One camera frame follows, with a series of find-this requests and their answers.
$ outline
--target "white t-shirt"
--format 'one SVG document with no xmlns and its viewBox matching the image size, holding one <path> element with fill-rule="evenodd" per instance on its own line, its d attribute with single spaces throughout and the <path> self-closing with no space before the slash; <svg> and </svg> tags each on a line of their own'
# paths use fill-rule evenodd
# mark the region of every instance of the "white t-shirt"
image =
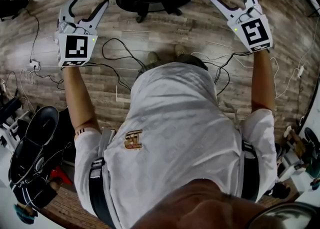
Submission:
<svg viewBox="0 0 320 229">
<path fill-rule="evenodd" d="M 129 229 L 164 196 L 195 179 L 212 180 L 240 197 L 242 138 L 258 156 L 260 199 L 277 177 L 272 112 L 257 110 L 240 127 L 243 136 L 219 109 L 206 70 L 173 62 L 142 74 L 125 122 L 103 152 L 104 192 L 113 220 L 118 218 L 115 226 Z M 75 141 L 75 186 L 91 213 L 89 171 L 101 138 L 105 145 L 108 139 L 92 130 Z"/>
</svg>

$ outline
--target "gold logo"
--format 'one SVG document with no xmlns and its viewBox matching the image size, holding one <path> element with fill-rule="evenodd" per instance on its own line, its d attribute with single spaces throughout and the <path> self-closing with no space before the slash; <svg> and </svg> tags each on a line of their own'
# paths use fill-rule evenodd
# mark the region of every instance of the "gold logo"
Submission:
<svg viewBox="0 0 320 229">
<path fill-rule="evenodd" d="M 142 130 L 130 131 L 125 135 L 124 146 L 127 149 L 140 149 L 142 144 L 139 143 L 139 135 Z"/>
</svg>

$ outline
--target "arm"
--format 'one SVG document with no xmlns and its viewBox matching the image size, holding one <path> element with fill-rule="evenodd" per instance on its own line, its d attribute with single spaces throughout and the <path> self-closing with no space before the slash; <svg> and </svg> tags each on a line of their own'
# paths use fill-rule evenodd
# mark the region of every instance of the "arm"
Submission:
<svg viewBox="0 0 320 229">
<path fill-rule="evenodd" d="M 79 67 L 63 69 L 66 103 L 75 132 L 93 128 L 100 132 L 94 106 L 91 103 Z"/>
<path fill-rule="evenodd" d="M 252 89 L 252 113 L 259 109 L 275 109 L 275 83 L 268 52 L 254 53 Z"/>
</svg>

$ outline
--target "black strap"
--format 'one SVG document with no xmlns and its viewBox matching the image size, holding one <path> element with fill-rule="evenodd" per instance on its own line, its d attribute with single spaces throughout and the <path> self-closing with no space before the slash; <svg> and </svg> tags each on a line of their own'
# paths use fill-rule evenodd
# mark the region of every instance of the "black strap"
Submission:
<svg viewBox="0 0 320 229">
<path fill-rule="evenodd" d="M 252 157 L 244 157 L 241 198 L 255 202 L 258 198 L 260 186 L 258 157 L 254 147 L 245 140 L 242 140 L 242 151 L 251 153 Z"/>
<path fill-rule="evenodd" d="M 89 174 L 90 201 L 96 216 L 111 229 L 116 229 L 104 192 L 104 179 L 102 175 L 102 167 L 104 165 L 104 158 L 95 160 L 91 165 Z"/>
</svg>

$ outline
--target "red object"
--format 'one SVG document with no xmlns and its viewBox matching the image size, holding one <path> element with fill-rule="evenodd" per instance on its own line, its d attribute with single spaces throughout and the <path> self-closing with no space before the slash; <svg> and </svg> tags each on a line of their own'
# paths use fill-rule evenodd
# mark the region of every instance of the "red object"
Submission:
<svg viewBox="0 0 320 229">
<path fill-rule="evenodd" d="M 51 170 L 50 177 L 61 178 L 63 183 L 72 185 L 72 182 L 70 181 L 69 177 L 66 175 L 66 173 L 63 172 L 63 170 L 59 166 L 56 166 L 53 170 Z"/>
</svg>

